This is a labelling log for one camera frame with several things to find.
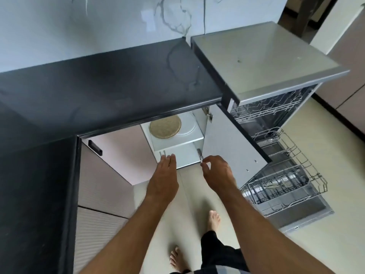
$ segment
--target round brown board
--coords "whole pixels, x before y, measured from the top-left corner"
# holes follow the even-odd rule
[[[150,133],[156,138],[169,138],[181,128],[181,119],[177,115],[154,120],[150,123]]]

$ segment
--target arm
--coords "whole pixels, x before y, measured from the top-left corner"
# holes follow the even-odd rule
[[[175,155],[162,156],[142,204],[80,274],[139,274],[157,224],[178,188]]]
[[[222,157],[208,156],[201,166],[208,185],[226,207],[251,273],[334,274],[278,231],[246,201],[236,187],[231,168]]]

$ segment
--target black countertop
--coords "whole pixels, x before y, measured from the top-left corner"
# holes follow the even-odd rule
[[[0,73],[0,154],[221,100],[184,38]]]
[[[72,273],[76,135],[220,100],[183,38],[0,73],[2,273]]]

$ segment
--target person's left hand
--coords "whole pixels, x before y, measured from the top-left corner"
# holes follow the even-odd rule
[[[175,198],[178,188],[176,157],[174,154],[163,155],[148,183],[146,199],[167,206]]]

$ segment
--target forearm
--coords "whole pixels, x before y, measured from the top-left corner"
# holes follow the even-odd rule
[[[253,274],[333,274],[278,231],[244,199],[237,188],[218,195],[231,218],[242,253]]]
[[[80,273],[138,274],[166,207],[145,198],[127,224]]]

